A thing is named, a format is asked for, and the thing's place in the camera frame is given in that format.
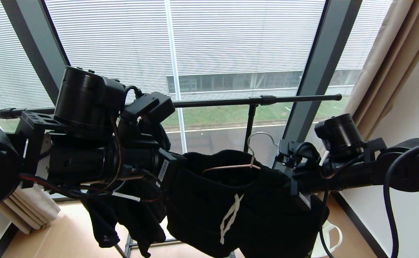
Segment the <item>white drawstring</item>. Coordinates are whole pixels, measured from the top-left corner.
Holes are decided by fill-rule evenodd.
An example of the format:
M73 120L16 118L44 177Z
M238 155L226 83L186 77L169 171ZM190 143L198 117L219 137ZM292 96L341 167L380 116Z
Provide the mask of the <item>white drawstring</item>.
M232 224L235 221L235 216L237 216L237 212L240 208L240 202L243 199L244 194L242 194L241 197L238 196L238 194L235 194L235 202L234 204L232 204L232 206L230 207L229 211L227 212L227 214L224 216L224 218L222 219L221 222L221 244L224 244L224 235L226 235L227 231L229 231L230 226L232 226ZM226 219L231 215L231 218L229 219L229 222L227 222L227 226L224 227L224 222L226 221Z

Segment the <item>baseboard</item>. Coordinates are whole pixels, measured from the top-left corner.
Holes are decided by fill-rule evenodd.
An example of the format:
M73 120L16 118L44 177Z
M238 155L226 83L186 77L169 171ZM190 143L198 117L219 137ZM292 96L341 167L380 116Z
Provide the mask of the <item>baseboard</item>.
M0 258L3 256L5 251L7 250L8 246L10 245L13 237L15 237L16 233L18 232L18 227L16 227L13 223L9 225L4 232L4 235L0 239Z
M369 232L366 226L361 222L361 220L358 218L353 209L349 206L347 201L342 197L342 195L338 192L333 192L331 194L337 201L337 203L342 207L342 209L353 222L353 224L356 226L357 230L361 233L362 237L364 237L364 240L366 240L366 242L368 243L372 251L375 253L375 255L378 258L388 258L385 251L383 251L382 247L378 244L378 242L375 240L375 238L372 236L372 234Z

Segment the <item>green lawn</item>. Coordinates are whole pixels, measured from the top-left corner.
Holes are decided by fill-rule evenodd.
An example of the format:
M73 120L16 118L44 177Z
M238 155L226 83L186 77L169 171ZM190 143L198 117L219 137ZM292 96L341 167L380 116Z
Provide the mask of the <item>green lawn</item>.
M349 97L343 97L341 101L323 101L315 117L315 121L336 116L343 109ZM256 109L254 122L281 123L288 119L293 103L277 103L270 106L259 106ZM212 126L224 127L224 124L244 124L248 120L248 105L242 106L208 106L183 108L185 126ZM0 126L6 132L13 132L18 125L18 119L0 119ZM164 127L178 127L178 115L175 111L168 119L162 122Z

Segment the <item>floor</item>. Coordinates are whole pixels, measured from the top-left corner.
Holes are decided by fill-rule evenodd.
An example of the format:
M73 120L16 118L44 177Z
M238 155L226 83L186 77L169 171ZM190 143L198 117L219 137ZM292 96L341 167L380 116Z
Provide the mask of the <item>floor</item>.
M61 204L61 212L52 225L32 232L29 235L19 232L4 253L4 258L111 258L120 257L115 248L100 248L93 238L90 217L79 202ZM329 221L343 232L344 240L333 255L336 258L376 258L356 227L349 220L337 202L329 197L331 213ZM125 227L118 225L116 230L121 238L119 245L124 248L127 238ZM338 237L331 232L331 245ZM167 258L207 258L209 256L182 243L159 245L149 248L154 257ZM237 258L244 258L242 253L235 252ZM132 249L132 258L142 257L137 249Z

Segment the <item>metal hook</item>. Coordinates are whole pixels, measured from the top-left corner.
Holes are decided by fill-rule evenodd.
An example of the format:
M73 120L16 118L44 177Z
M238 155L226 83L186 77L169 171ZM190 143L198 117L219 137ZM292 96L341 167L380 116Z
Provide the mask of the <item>metal hook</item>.
M255 156L254 156L254 150L251 148L251 146L249 146L249 142L251 142L251 137L253 137L253 136L254 136L254 135L256 135L256 134L265 134L265 135L268 135L268 137L270 137L270 139L272 139L272 143L273 143L273 145L275 145L276 147L278 147L278 144L277 144L277 143L275 143L275 140L273 139L273 137L272 137L270 134L267 134L266 132L257 132L257 133L251 134L251 135L248 137L248 140L247 140L246 144L248 145L248 149L250 149L250 150L251 150L251 152L253 153L253 157L255 157Z

